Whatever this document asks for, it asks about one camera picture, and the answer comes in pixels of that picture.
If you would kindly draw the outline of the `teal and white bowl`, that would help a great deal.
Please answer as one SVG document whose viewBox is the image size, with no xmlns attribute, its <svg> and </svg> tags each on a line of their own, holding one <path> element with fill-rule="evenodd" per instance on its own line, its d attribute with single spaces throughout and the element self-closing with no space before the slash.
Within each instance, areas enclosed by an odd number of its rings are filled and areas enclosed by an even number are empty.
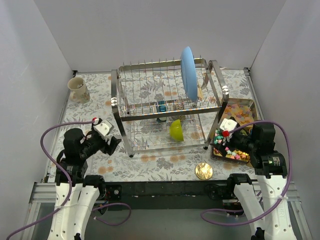
<svg viewBox="0 0 320 240">
<path fill-rule="evenodd" d="M 156 105 L 156 110 L 158 113 L 164 113 L 167 111 L 167 108 L 166 108 L 166 105 L 165 105 L 165 101 L 164 100 L 161 100 L 157 103 Z M 167 118 L 166 117 L 158 117 L 156 119 L 156 121 L 158 123 L 163 123 L 163 122 L 166 122 L 167 121 Z"/>
</svg>

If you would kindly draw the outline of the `steel two-tier dish rack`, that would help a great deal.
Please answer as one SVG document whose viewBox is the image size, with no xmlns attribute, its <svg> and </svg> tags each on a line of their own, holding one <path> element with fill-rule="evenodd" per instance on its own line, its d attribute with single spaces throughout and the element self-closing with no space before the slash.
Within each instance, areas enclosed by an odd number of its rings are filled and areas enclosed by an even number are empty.
<svg viewBox="0 0 320 240">
<path fill-rule="evenodd" d="M 185 91 L 181 61 L 123 64 L 111 71 L 111 109 L 124 148 L 136 154 L 202 147 L 213 142 L 229 101 L 216 60 L 194 60 L 197 100 Z"/>
</svg>

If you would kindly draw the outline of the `floral ceramic mug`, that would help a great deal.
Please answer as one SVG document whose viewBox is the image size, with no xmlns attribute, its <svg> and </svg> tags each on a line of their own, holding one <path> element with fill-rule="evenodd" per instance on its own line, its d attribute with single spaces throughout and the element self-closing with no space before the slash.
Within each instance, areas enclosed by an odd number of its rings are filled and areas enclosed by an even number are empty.
<svg viewBox="0 0 320 240">
<path fill-rule="evenodd" d="M 88 87 L 81 77 L 73 77 L 67 84 L 70 90 L 70 100 L 78 103 L 88 103 L 91 99 Z"/>
</svg>

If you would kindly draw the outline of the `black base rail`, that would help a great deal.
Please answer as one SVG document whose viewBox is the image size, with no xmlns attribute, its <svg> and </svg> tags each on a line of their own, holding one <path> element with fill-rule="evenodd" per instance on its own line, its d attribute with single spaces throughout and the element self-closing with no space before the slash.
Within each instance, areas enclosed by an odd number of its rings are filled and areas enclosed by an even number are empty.
<svg viewBox="0 0 320 240">
<path fill-rule="evenodd" d="M 83 182 L 89 185 L 98 189 L 94 207 L 103 211 L 208 209 L 237 202 L 230 180 L 106 182 L 93 175 Z"/>
</svg>

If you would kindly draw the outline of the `blue plate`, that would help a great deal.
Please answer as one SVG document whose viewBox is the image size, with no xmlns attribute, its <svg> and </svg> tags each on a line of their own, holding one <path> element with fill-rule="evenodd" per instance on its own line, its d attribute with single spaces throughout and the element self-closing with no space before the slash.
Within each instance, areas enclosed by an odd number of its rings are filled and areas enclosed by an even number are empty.
<svg viewBox="0 0 320 240">
<path fill-rule="evenodd" d="M 192 101 L 198 100 L 198 82 L 195 60 L 189 46 L 183 49 L 180 57 L 181 77 L 186 96 Z"/>
</svg>

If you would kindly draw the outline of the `floral table mat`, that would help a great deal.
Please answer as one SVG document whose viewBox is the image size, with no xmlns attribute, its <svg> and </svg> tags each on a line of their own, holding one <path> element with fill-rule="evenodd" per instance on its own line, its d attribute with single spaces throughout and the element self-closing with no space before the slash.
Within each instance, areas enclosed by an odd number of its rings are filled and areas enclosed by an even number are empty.
<svg viewBox="0 0 320 240">
<path fill-rule="evenodd" d="M 78 104 L 68 100 L 62 112 L 63 126 L 57 131 L 51 156 L 56 158 L 63 149 L 64 133 L 73 128 L 81 128 L 85 133 L 90 130 L 87 120 L 100 117 L 115 123 L 111 108 L 111 82 L 109 72 L 79 72 L 90 92 L 90 102 Z M 193 181 L 197 179 L 195 168 L 200 163 L 207 163 L 213 169 L 214 180 L 225 180 L 232 173 L 248 174 L 255 177 L 250 163 L 233 163 L 211 156 L 210 149 L 190 147 L 186 149 L 159 150 L 144 152 L 151 146 L 151 138 L 156 135 L 154 125 L 147 120 L 135 125 L 140 153 L 129 157 L 124 144 L 120 143 L 113 155 L 98 152 L 87 160 L 89 175 L 102 175 L 108 182 L 146 182 L 146 181 Z"/>
</svg>

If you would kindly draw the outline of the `dark tin with star candies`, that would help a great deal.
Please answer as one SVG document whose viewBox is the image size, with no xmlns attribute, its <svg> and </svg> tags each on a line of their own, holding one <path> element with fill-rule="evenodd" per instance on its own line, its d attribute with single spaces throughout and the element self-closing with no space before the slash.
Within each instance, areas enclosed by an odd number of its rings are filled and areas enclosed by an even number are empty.
<svg viewBox="0 0 320 240">
<path fill-rule="evenodd" d="M 213 141 L 210 143 L 212 160 L 221 160 L 228 163 L 246 165 L 250 162 L 250 156 L 245 151 L 238 150 L 235 147 L 227 146 L 224 142 L 222 130 L 216 129 Z"/>
</svg>

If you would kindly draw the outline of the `cream patterned plate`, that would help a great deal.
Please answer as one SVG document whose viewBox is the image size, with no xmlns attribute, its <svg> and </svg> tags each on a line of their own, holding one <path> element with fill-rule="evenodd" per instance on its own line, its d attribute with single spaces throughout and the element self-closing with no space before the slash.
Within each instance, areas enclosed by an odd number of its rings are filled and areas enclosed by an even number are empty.
<svg viewBox="0 0 320 240">
<path fill-rule="evenodd" d="M 199 85 L 197 86 L 197 97 L 200 101 L 203 99 L 203 91 Z"/>
</svg>

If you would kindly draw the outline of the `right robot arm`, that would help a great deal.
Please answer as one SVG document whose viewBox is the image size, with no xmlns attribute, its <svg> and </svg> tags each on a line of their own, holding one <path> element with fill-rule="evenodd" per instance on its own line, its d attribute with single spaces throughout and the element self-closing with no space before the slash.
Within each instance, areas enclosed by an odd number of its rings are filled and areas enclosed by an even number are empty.
<svg viewBox="0 0 320 240">
<path fill-rule="evenodd" d="M 226 148 L 245 152 L 250 157 L 257 182 L 260 187 L 262 202 L 250 177 L 247 174 L 233 173 L 227 179 L 227 195 L 240 201 L 250 226 L 253 240 L 295 240 L 287 191 L 291 181 L 291 163 L 275 150 L 274 121 L 258 120 L 251 123 L 249 135 L 241 132 L 247 124 L 239 125 L 233 119 L 223 119 L 219 126 L 223 136 L 221 154 Z"/>
</svg>

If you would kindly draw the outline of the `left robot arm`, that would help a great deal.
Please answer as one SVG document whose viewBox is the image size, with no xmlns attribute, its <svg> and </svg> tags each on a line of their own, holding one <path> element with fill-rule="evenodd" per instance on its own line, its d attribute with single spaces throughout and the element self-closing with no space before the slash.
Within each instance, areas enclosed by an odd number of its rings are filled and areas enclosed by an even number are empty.
<svg viewBox="0 0 320 240">
<path fill-rule="evenodd" d="M 97 152 L 111 156 L 120 139 L 111 128 L 100 124 L 84 135 L 79 128 L 65 132 L 63 150 L 57 157 L 61 168 L 55 176 L 55 210 L 48 235 L 50 240 L 82 240 L 96 200 L 106 196 L 101 175 L 86 175 L 87 159 Z"/>
</svg>

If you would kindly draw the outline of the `gold round lid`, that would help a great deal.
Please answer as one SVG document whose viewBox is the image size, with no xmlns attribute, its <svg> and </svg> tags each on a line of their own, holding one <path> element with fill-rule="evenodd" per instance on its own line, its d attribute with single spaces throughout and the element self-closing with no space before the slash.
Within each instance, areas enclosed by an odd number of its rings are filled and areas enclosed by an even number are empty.
<svg viewBox="0 0 320 240">
<path fill-rule="evenodd" d="M 200 180 L 209 180 L 213 176 L 213 168 L 202 162 L 195 167 L 195 174 Z"/>
</svg>

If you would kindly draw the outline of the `lime green bowl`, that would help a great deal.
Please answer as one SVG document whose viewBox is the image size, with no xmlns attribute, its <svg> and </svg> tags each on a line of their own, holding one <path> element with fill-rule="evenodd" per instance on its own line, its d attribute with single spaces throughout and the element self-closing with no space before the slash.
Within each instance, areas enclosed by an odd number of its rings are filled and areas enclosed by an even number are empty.
<svg viewBox="0 0 320 240">
<path fill-rule="evenodd" d="M 169 134 L 172 137 L 172 139 L 176 142 L 184 141 L 183 130 L 182 130 L 180 119 L 177 119 L 172 122 L 172 124 L 169 127 Z"/>
</svg>

